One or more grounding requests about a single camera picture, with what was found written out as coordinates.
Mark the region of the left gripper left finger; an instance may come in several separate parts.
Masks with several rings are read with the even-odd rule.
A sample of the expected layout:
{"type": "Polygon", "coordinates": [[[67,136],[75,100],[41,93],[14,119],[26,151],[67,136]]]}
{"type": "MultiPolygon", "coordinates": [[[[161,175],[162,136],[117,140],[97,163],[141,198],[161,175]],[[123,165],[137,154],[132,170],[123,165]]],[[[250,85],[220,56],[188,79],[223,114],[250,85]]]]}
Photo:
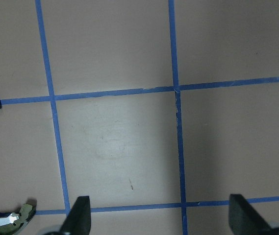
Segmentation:
{"type": "Polygon", "coordinates": [[[89,196],[79,196],[60,228],[61,235],[89,235],[91,207],[89,196]]]}

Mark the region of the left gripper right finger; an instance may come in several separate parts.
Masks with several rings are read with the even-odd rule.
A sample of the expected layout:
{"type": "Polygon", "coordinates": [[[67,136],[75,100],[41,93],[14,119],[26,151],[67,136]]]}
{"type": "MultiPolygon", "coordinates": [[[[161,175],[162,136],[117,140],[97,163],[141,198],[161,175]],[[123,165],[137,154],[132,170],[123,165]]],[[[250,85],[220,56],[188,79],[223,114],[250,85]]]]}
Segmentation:
{"type": "Polygon", "coordinates": [[[228,224],[234,235],[265,235],[272,229],[241,194],[229,196],[228,224]]]}

